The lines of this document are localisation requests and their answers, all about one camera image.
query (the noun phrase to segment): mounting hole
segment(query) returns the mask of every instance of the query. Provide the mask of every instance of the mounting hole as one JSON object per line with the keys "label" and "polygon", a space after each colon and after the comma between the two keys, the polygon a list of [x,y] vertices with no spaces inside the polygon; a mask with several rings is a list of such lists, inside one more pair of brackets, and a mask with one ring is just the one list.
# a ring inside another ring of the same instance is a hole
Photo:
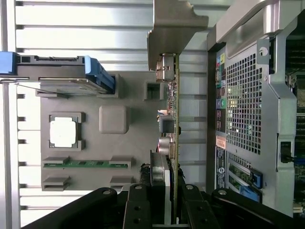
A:
{"label": "mounting hole", "polygon": [[141,221],[141,219],[134,219],[134,220],[133,220],[133,223],[134,223],[134,224],[139,224],[140,221]]}
{"label": "mounting hole", "polygon": [[266,56],[266,55],[268,55],[268,53],[269,53],[269,51],[268,51],[268,49],[265,48],[265,47],[262,47],[262,48],[260,48],[260,50],[259,50],[259,54],[260,54],[261,56]]}

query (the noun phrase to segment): ventilation grille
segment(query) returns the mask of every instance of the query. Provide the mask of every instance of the ventilation grille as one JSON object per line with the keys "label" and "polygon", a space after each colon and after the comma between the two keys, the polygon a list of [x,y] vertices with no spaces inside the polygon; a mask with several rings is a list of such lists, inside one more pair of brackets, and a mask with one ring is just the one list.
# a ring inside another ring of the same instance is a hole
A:
{"label": "ventilation grille", "polygon": [[248,161],[246,161],[246,160],[244,160],[244,159],[242,159],[242,158],[239,157],[239,156],[236,156],[236,155],[234,155],[234,154],[232,154],[232,153],[229,153],[229,158],[230,158],[231,160],[237,162],[238,164],[240,164],[240,165],[246,167],[246,168],[251,168],[251,163],[248,162]]}
{"label": "ventilation grille", "polygon": [[256,54],[227,69],[227,142],[261,153],[262,72]]}

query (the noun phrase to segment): screw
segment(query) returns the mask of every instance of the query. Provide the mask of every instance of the screw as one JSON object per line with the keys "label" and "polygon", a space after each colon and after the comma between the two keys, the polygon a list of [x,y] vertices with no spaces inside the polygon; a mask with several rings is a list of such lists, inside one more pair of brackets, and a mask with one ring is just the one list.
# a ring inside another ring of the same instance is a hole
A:
{"label": "screw", "polygon": [[192,190],[192,189],[194,189],[194,187],[193,187],[192,185],[187,185],[187,186],[186,186],[186,189]]}
{"label": "screw", "polygon": [[219,190],[218,193],[219,193],[220,195],[227,195],[227,192],[224,191],[224,190]]}

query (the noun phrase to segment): metal bracket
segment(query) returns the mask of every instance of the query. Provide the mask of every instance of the metal bracket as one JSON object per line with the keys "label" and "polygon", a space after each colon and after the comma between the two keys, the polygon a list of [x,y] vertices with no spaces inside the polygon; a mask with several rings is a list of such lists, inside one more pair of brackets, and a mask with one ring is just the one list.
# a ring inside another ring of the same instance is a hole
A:
{"label": "metal bracket", "polygon": [[187,1],[154,0],[153,29],[147,36],[149,70],[156,70],[163,53],[180,54],[196,32],[207,29],[208,22]]}

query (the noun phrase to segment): perforated metal panel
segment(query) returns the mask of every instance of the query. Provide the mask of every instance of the perforated metal panel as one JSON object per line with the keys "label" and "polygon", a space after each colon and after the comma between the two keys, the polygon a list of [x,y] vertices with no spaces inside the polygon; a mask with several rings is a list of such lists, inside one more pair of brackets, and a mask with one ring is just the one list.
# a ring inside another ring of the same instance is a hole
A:
{"label": "perforated metal panel", "polygon": [[227,142],[261,153],[262,72],[252,54],[226,68]]}
{"label": "perforated metal panel", "polygon": [[229,158],[230,158],[231,160],[237,162],[238,164],[240,164],[240,165],[246,167],[246,168],[251,168],[251,167],[252,167],[252,165],[251,165],[250,162],[248,162],[248,161],[242,159],[241,157],[236,156],[236,155],[234,155],[234,154],[232,154],[232,153],[229,153]]}

